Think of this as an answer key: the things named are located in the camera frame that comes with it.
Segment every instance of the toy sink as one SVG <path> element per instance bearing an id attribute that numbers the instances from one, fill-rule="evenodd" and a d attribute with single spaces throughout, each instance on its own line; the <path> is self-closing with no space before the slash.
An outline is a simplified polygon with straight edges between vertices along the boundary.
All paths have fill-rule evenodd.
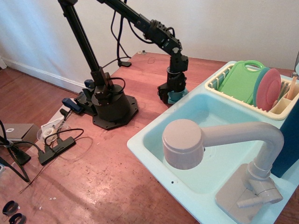
<path id="1" fill-rule="evenodd" d="M 223 73 L 235 62 L 229 62 L 210 78 Z M 172 167 L 165 160 L 162 134 L 177 119 L 189 119 L 200 127 L 261 121 L 280 128 L 284 120 L 275 120 L 249 110 L 242 104 L 215 94 L 205 82 L 180 99 L 128 141 L 128 148 L 156 179 L 202 224 L 234 224 L 216 203 L 217 192 L 244 163 L 259 152 L 261 141 L 248 141 L 206 147 L 201 163 L 188 170 Z M 281 178 L 271 174 L 283 200 L 262 206 L 251 223 L 274 223 L 299 185 L 299 161 Z"/>

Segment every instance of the black ring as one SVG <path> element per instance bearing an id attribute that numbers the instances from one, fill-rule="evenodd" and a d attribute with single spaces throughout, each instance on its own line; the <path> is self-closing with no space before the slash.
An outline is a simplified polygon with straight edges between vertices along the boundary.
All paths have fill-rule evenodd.
<path id="1" fill-rule="evenodd" d="M 25 224 L 26 220 L 26 216 L 21 213 L 17 213 L 11 216 L 9 219 L 9 224 Z"/>
<path id="2" fill-rule="evenodd" d="M 15 201 L 7 202 L 4 206 L 2 213 L 6 216 L 11 216 L 18 210 L 19 204 Z"/>

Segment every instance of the white wall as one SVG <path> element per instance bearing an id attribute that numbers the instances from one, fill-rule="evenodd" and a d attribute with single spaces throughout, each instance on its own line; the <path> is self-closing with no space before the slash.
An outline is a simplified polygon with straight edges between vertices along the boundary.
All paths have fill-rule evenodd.
<path id="1" fill-rule="evenodd" d="M 182 53 L 189 57 L 294 67 L 299 51 L 295 0 L 128 0 L 128 4 L 148 19 L 174 27 Z M 99 64 L 115 59 L 113 10 L 96 0 L 79 0 L 75 8 Z M 121 40 L 131 56 L 142 49 L 163 53 L 135 38 L 126 21 Z M 83 81 L 91 78 L 57 0 L 1 0 L 0 56 L 10 67 L 73 91 L 80 91 Z M 116 69 L 114 63 L 105 71 L 112 74 Z"/>

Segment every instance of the wooden table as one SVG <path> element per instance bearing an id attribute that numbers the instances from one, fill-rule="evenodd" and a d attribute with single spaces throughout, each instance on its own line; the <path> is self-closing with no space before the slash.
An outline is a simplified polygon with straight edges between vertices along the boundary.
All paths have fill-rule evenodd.
<path id="1" fill-rule="evenodd" d="M 11 170 L 4 172 L 0 206 L 15 200 L 32 224 L 197 223 L 127 148 L 132 136 L 168 108 L 160 101 L 157 87 L 166 81 L 169 56 L 136 54 L 130 61 L 131 67 L 118 69 L 113 77 L 126 80 L 125 93 L 137 99 L 139 113 L 128 125 L 110 131 L 94 126 L 89 115 L 72 114 L 67 123 L 83 128 L 82 138 L 44 168 L 37 150 L 28 150 L 32 159 L 24 167 L 30 179 L 43 171 L 22 193 L 27 183 Z M 189 58 L 188 90 L 224 64 Z M 292 71 L 280 72 L 290 76 Z M 78 133 L 61 134 L 61 138 Z M 297 189 L 276 223 L 299 222 L 298 193 Z M 8 223 L 8 218 L 0 215 L 0 223 Z"/>

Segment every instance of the black power strip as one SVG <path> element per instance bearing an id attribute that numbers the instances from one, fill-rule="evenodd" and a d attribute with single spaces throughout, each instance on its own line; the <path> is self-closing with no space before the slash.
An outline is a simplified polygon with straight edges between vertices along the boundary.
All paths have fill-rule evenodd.
<path id="1" fill-rule="evenodd" d="M 43 166 L 46 165 L 51 160 L 55 159 L 61 153 L 65 152 L 72 146 L 76 144 L 75 140 L 72 137 L 67 138 L 66 140 L 58 140 L 58 145 L 56 145 L 53 149 L 50 147 L 45 147 L 45 152 L 38 152 L 38 160 L 40 164 Z"/>

